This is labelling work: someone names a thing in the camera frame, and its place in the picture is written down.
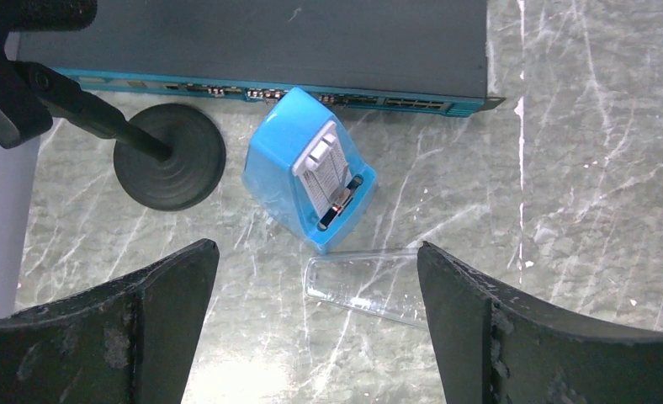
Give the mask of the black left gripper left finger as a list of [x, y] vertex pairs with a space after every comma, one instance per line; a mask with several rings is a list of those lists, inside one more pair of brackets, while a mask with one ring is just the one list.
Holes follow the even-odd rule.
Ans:
[[179, 403], [219, 259], [202, 239], [0, 318], [0, 403]]

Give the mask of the blue metronome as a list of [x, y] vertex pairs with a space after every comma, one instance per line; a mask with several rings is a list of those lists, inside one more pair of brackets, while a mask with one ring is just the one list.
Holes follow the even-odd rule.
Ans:
[[254, 132], [242, 174], [251, 196], [319, 254], [336, 248], [361, 221], [377, 174], [340, 120], [293, 88]]

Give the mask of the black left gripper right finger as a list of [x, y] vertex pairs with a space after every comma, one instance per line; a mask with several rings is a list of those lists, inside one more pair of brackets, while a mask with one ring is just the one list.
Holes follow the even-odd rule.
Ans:
[[424, 242], [417, 273], [449, 403], [663, 403], [663, 332], [566, 310]]

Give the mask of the clear plastic metronome cover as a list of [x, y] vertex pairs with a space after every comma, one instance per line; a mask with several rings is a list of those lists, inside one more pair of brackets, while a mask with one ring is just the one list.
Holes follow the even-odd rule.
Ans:
[[426, 329], [416, 249], [335, 252], [311, 258], [304, 291], [320, 302]]

